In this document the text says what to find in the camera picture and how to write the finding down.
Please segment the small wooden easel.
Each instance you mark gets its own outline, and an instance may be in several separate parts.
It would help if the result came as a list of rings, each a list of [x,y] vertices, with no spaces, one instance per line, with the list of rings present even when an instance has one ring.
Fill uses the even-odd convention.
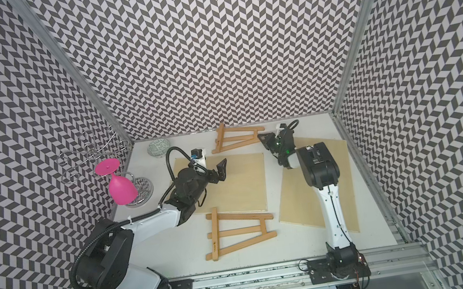
[[[215,155],[258,143],[258,136],[264,130],[264,126],[228,128],[225,123],[221,122],[216,129],[217,137],[212,153]]]

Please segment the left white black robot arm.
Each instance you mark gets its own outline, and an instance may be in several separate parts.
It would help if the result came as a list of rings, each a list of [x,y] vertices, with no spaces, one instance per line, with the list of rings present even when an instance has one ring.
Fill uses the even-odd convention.
[[[97,224],[75,258],[69,274],[73,289],[172,289],[168,278],[136,260],[152,238],[190,219],[210,184],[227,177],[227,160],[215,169],[190,164],[175,175],[173,183],[153,211],[123,222]]]

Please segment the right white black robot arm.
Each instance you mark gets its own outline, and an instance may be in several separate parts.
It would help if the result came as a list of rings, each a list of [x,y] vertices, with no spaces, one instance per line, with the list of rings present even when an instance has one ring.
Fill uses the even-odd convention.
[[[341,210],[339,165],[325,143],[297,148],[294,132],[298,124],[298,120],[282,123],[277,132],[261,133],[257,138],[280,166],[301,169],[306,185],[318,197],[327,231],[328,271],[341,280],[360,278],[365,274],[366,263],[349,235]]]

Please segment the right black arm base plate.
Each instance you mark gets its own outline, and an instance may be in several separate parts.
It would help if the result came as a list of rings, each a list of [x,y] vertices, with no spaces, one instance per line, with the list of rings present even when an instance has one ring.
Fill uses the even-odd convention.
[[[348,261],[312,260],[308,261],[306,266],[313,285],[371,276],[370,267],[361,254]]]

